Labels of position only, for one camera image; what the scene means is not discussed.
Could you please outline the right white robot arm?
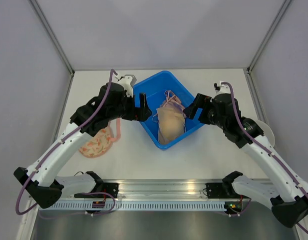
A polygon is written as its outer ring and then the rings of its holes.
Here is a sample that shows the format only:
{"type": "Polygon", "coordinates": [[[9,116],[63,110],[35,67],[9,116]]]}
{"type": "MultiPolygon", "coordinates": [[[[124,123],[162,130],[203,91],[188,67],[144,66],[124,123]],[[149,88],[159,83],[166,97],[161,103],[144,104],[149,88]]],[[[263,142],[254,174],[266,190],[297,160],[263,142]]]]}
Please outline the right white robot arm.
{"type": "Polygon", "coordinates": [[[198,121],[219,127],[230,142],[258,164],[274,185],[270,188],[234,171],[222,180],[223,194],[229,198],[243,195],[266,206],[287,228],[298,225],[308,215],[308,183],[281,158],[261,127],[241,115],[232,85],[223,81],[214,84],[214,88],[214,97],[197,94],[184,114],[193,119],[201,109],[198,121]]]}

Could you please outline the floral mesh laundry bag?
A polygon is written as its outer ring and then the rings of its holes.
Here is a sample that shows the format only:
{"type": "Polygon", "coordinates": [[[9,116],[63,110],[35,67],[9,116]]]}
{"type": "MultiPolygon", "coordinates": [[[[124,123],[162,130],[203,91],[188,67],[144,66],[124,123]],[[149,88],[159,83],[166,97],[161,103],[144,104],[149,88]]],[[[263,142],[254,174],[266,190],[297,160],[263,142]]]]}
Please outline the floral mesh laundry bag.
{"type": "Polygon", "coordinates": [[[85,143],[78,151],[86,158],[97,158],[109,151],[114,142],[121,138],[121,119],[116,119],[116,135],[110,127],[101,129],[89,142],[85,143]]]}

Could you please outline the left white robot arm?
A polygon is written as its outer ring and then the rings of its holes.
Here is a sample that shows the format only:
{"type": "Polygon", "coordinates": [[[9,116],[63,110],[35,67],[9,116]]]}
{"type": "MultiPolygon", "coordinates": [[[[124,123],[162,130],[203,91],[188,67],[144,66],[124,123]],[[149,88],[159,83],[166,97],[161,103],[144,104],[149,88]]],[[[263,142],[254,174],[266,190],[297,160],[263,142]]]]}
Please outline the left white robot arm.
{"type": "Polygon", "coordinates": [[[135,76],[120,76],[111,70],[110,78],[118,81],[109,81],[101,87],[97,96],[79,107],[61,136],[38,160],[27,168],[18,167],[14,171],[13,175],[22,185],[17,207],[24,192],[28,192],[42,209],[71,195],[90,195],[92,198],[102,195],[103,180],[93,171],[70,177],[58,177],[58,173],[85,143],[108,127],[111,121],[121,118],[145,122],[152,115],[144,93],[139,95],[140,106],[135,105],[135,76]]]}

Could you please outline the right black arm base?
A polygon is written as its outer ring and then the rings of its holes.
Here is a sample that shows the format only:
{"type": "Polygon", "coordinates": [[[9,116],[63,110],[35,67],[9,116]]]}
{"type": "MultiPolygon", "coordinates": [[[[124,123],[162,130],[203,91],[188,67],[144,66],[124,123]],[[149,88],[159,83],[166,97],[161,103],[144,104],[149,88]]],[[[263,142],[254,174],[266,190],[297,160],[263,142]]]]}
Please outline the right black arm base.
{"type": "Polygon", "coordinates": [[[208,182],[205,186],[205,194],[208,199],[240,199],[241,195],[237,194],[231,185],[222,182],[208,182]]]}

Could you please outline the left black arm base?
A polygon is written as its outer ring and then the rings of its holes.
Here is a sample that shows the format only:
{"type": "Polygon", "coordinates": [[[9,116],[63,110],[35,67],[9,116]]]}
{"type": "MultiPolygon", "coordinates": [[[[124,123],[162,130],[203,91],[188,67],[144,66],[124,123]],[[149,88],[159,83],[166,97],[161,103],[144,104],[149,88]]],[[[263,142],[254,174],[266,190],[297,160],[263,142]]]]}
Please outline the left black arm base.
{"type": "Polygon", "coordinates": [[[119,183],[115,182],[104,182],[101,190],[93,190],[91,195],[77,193],[74,195],[75,198],[88,198],[88,199],[103,199],[109,198],[107,195],[100,194],[99,192],[108,193],[114,198],[117,198],[119,192],[119,183]]]}

